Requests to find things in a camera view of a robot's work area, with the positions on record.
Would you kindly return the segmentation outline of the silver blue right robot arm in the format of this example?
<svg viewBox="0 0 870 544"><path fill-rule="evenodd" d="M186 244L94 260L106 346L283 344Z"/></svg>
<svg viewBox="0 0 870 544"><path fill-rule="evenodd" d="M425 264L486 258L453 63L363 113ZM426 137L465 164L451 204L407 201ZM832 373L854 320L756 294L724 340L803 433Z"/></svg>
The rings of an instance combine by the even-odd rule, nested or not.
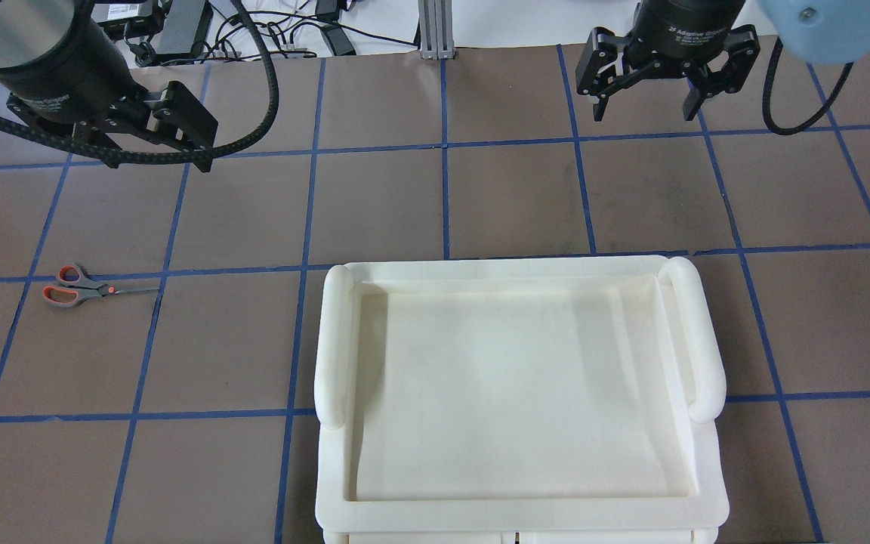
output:
<svg viewBox="0 0 870 544"><path fill-rule="evenodd" d="M760 54L752 24L736 26L742 1L641 1L631 31L623 36L598 26L591 30L575 68L577 94L587 97L595 121L609 99L643 80L685 79L690 90L681 110L694 120L703 104L743 89ZM776 28L762 92L764 124L774 134L801 133L826 114L855 62L870 53L870 1L760 1ZM835 88L825 103L795 127L773 120L770 102L784 49L810 64L839 65Z"/></svg>

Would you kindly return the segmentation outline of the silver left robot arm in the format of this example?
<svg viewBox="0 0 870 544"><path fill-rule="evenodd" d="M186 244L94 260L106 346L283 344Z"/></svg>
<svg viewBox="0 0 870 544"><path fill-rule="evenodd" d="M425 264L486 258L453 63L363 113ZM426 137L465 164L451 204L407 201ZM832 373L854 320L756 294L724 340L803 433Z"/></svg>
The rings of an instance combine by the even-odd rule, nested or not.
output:
<svg viewBox="0 0 870 544"><path fill-rule="evenodd" d="M110 168L135 164L129 134L180 152L211 149L218 121L180 82L149 90L93 21L90 1L0 1L0 84L29 137L94 146Z"/></svg>

